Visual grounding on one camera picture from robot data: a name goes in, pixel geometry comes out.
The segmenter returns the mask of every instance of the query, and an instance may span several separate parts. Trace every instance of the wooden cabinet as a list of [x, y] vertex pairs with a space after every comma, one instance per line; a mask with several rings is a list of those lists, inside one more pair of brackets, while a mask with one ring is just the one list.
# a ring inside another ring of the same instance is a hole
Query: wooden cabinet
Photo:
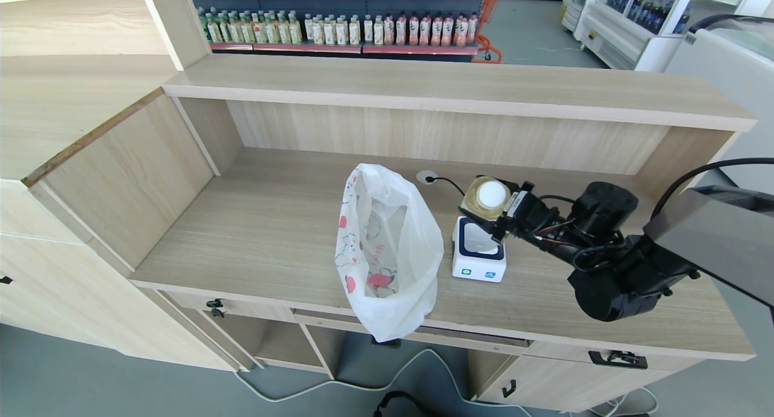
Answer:
[[520, 356], [481, 385], [478, 400], [581, 412], [669, 375], [665, 370]]

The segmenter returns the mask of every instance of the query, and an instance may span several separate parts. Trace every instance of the wooden panel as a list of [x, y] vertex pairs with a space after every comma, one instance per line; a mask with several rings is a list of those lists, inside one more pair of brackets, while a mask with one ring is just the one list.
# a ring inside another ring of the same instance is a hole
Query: wooden panel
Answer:
[[122, 354], [232, 370], [89, 247], [0, 235], [3, 273], [41, 306]]
[[244, 145], [225, 101], [172, 98], [215, 175], [229, 169]]
[[301, 331], [307, 336], [314, 353], [325, 367], [327, 375], [336, 379], [339, 358], [343, 348], [343, 340], [346, 332], [338, 329], [318, 328], [317, 326], [299, 325]]
[[70, 323], [68, 318], [61, 317], [58, 310], [39, 301], [25, 284], [14, 281], [11, 285], [0, 285], [0, 323], [103, 348], [107, 346], [88, 331]]
[[144, 0], [5, 4], [2, 56], [167, 54]]
[[211, 54], [174, 97], [415, 109], [748, 131], [755, 117], [695, 77], [596, 68]]
[[191, 0], [145, 1], [178, 71], [212, 54]]
[[497, 381], [504, 370], [517, 359], [517, 357], [493, 354], [484, 351], [467, 351], [467, 371], [470, 378], [470, 392], [472, 399], [476, 400], [478, 395]]
[[0, 174], [28, 177], [174, 74], [169, 56], [4, 57]]
[[244, 145], [633, 175], [668, 128], [229, 101]]
[[0, 210], [0, 232], [80, 243], [21, 182], [0, 181]]
[[[589, 182], [614, 183], [640, 198], [624, 233], [640, 232], [653, 207], [627, 175], [248, 148], [191, 203], [133, 281], [354, 315], [331, 258], [343, 184], [362, 161], [384, 164], [408, 180], [420, 169], [462, 186], [476, 174], [530, 180], [537, 195], [575, 198]], [[423, 326], [607, 349], [626, 344], [635, 352], [685, 357], [747, 360], [755, 354], [709, 279], [680, 282], [675, 296], [663, 298], [652, 312], [611, 323], [593, 320], [578, 307], [567, 283], [569, 266], [524, 241], [508, 240], [503, 282], [456, 279], [449, 271], [458, 193], [448, 183], [417, 188], [440, 226], [445, 249], [436, 304]], [[558, 207], [565, 215], [569, 211], [569, 204]]]
[[[218, 298], [218, 296], [199, 296], [190, 293], [176, 293], [176, 291], [168, 291], [167, 294], [174, 299], [175, 302], [180, 304], [180, 306], [199, 310], [207, 310], [207, 301]], [[296, 323], [296, 317], [293, 315], [293, 310], [288, 307], [273, 306], [271, 304], [262, 304], [260, 302], [235, 301], [233, 299], [224, 298], [219, 299], [223, 302], [223, 308], [221, 309], [223, 312]]]
[[[730, 131], [672, 127], [639, 170], [637, 178], [650, 197], [658, 200], [681, 175], [717, 160], [733, 144], [737, 135]], [[677, 191], [694, 186], [700, 179], [700, 176], [694, 177]]]
[[[357, 320], [357, 317], [308, 311], [296, 311], [295, 315], [298, 322], [302, 324], [369, 334], [368, 330], [365, 329], [365, 326]], [[426, 326], [418, 327], [416, 331], [406, 335], [404, 338], [406, 340], [415, 340], [423, 343], [442, 344], [465, 349], [478, 349], [479, 351], [508, 355], [523, 354], [527, 346], [529, 346], [527, 340], [495, 337], [494, 335], [471, 334], [470, 332], [428, 328]]]
[[[672, 372], [664, 370], [632, 370], [522, 356], [478, 400], [583, 412], [669, 375]], [[516, 390], [504, 398], [502, 389], [510, 389], [512, 379], [516, 381]]]
[[328, 373], [296, 323], [269, 322], [255, 356], [273, 366]]
[[161, 95], [42, 183], [136, 267], [212, 177], [177, 108]]
[[210, 323], [201, 320], [196, 310], [181, 308], [161, 291], [149, 288], [140, 288], [140, 291], [197, 340], [204, 343], [210, 351], [220, 356], [232, 369], [236, 370], [240, 367], [243, 370], [250, 370], [252, 368], [252, 361], [248, 356], [244, 355]]
[[[627, 349], [602, 349], [599, 347], [572, 346], [569, 344], [549, 343], [545, 341], [534, 342], [525, 355], [533, 357], [547, 357], [555, 360], [578, 361], [591, 364], [588, 351], [598, 351], [603, 357], [607, 357], [610, 351], [628, 351]], [[702, 358], [672, 357], [658, 354], [638, 354], [648, 360], [648, 368], [656, 370], [680, 371], [698, 364]]]

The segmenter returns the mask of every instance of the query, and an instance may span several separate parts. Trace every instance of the plastic bag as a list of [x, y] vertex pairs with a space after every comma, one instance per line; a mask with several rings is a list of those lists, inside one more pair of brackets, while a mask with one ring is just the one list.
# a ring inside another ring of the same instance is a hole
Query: plastic bag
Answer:
[[377, 341], [405, 337], [433, 311], [443, 237], [417, 190], [359, 164], [343, 190], [335, 262], [346, 297]]

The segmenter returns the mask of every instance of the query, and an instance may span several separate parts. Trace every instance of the gray floor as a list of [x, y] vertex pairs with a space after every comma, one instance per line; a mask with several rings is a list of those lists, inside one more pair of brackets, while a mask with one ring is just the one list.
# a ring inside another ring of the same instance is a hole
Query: gray floor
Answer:
[[[592, 54], [572, 49], [577, 48], [577, 42], [559, 23], [560, 7], [559, 2], [503, 1], [484, 34], [503, 50], [506, 63], [603, 67]], [[703, 183], [715, 182], [706, 179]], [[661, 402], [658, 415], [774, 415], [774, 395], [770, 391], [774, 381], [774, 327], [769, 310], [724, 285], [718, 287], [758, 356], [744, 363], [706, 361], [656, 382], [650, 387]], [[679, 296], [679, 290], [675, 291], [674, 297]], [[369, 386], [385, 384], [423, 348], [421, 343], [413, 342], [404, 342], [400, 350], [376, 348], [370, 346], [365, 335], [348, 335], [340, 379]], [[464, 351], [434, 348], [450, 364], [465, 390]], [[3, 417], [360, 416], [371, 415], [382, 397], [382, 393], [329, 386], [292, 401], [270, 404], [252, 395], [230, 373], [124, 357], [116, 351], [8, 326], [0, 326], [0, 371]], [[246, 377], [268, 395], [287, 395], [324, 380], [315, 373], [276, 367], [254, 370]], [[522, 414], [515, 409], [462, 403], [443, 366], [428, 355], [410, 366], [395, 386], [447, 415]], [[650, 405], [646, 395], [636, 393], [622, 411], [638, 411]], [[559, 417], [545, 410], [530, 412], [534, 417]], [[384, 415], [420, 414], [407, 403], [396, 401]]]

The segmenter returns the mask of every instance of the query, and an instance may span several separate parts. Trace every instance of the bottle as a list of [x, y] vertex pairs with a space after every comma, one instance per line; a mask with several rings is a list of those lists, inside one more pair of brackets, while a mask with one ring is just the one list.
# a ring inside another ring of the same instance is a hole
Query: bottle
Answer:
[[252, 31], [252, 21], [250, 20], [250, 12], [248, 10], [241, 12], [239, 14], [239, 18], [241, 20], [242, 26], [242, 37], [244, 39], [244, 42], [247, 42], [249, 44], [255, 43], [255, 33]]
[[318, 17], [312, 19], [312, 42], [315, 45], [323, 45], [325, 42], [323, 24], [320, 23], [320, 18]]
[[685, 30], [685, 25], [688, 24], [688, 20], [691, 20], [690, 7], [685, 8], [685, 12], [683, 12], [683, 15], [680, 16], [680, 20], [677, 21], [677, 26], [675, 26], [675, 33], [677, 34], [683, 33], [683, 30]]
[[371, 21], [371, 15], [365, 16], [363, 29], [365, 30], [365, 42], [374, 42], [374, 23]]
[[431, 43], [431, 24], [433, 23], [431, 13], [426, 12], [422, 21], [420, 21], [420, 45], [423, 47]]
[[406, 14], [403, 10], [395, 20], [395, 45], [406, 45]]
[[349, 22], [349, 44], [360, 45], [360, 20], [357, 15], [352, 15]]
[[218, 13], [218, 26], [221, 28], [221, 36], [223, 37], [223, 42], [227, 42], [227, 43], [233, 42], [232, 35], [230, 34], [230, 31], [229, 31], [229, 19], [226, 18], [223, 12]]
[[440, 34], [443, 31], [443, 19], [440, 17], [440, 12], [436, 14], [436, 18], [433, 20], [433, 26], [431, 26], [433, 34], [431, 36], [431, 45], [440, 45]]
[[212, 42], [223, 42], [221, 28], [218, 26], [218, 23], [215, 22], [215, 19], [213, 19], [212, 14], [207, 13], [205, 18], [207, 18], [207, 30], [210, 33], [210, 39], [212, 39]]
[[454, 42], [457, 47], [467, 45], [467, 17], [465, 14], [460, 14], [460, 17], [457, 18], [457, 34], [454, 35]]
[[628, 18], [632, 21], [636, 21], [637, 17], [639, 17], [639, 10], [642, 6], [642, 0], [634, 0], [634, 3], [631, 4], [631, 8], [629, 10]]
[[266, 30], [266, 40], [270, 44], [278, 44], [279, 43], [279, 28], [277, 28], [277, 23], [272, 19], [271, 12], [263, 16], [264, 18], [264, 25], [263, 29]]
[[334, 34], [334, 24], [331, 23], [331, 18], [325, 18], [323, 24], [323, 31], [325, 34], [325, 45], [336, 45], [336, 36]]
[[296, 15], [290, 13], [290, 22], [288, 22], [288, 29], [290, 29], [290, 43], [301, 44], [304, 42], [304, 35], [301, 34], [301, 23], [296, 20]]
[[229, 32], [232, 34], [234, 42], [244, 42], [244, 36], [241, 34], [241, 21], [237, 19], [236, 10], [229, 14]]
[[417, 12], [411, 13], [409, 19], [409, 45], [420, 44], [420, 19], [417, 18]]
[[653, 10], [654, 4], [655, 4], [655, 0], [648, 0], [646, 4], [642, 5], [642, 8], [639, 10], [639, 15], [636, 20], [637, 24], [644, 26], [645, 23], [648, 22], [648, 17], [650, 16], [650, 11]]
[[395, 21], [392, 20], [392, 15], [387, 14], [385, 17], [385, 45], [392, 45], [395, 42]]
[[312, 14], [306, 14], [304, 15], [304, 31], [307, 32], [307, 40], [314, 40], [313, 37], [313, 30], [312, 30], [312, 24], [314, 21], [312, 21]]
[[285, 21], [285, 14], [278, 16], [277, 30], [279, 31], [279, 41], [283, 44], [290, 44], [290, 26]]
[[451, 14], [448, 14], [443, 20], [443, 29], [440, 35], [441, 47], [448, 47], [451, 45], [451, 32], [454, 29], [454, 20], [451, 18]]
[[478, 29], [478, 16], [475, 12], [470, 14], [470, 19], [467, 20], [467, 43], [474, 44], [476, 42], [476, 30]]
[[384, 45], [385, 43], [385, 26], [382, 23], [382, 16], [376, 16], [376, 23], [374, 23], [374, 45]]

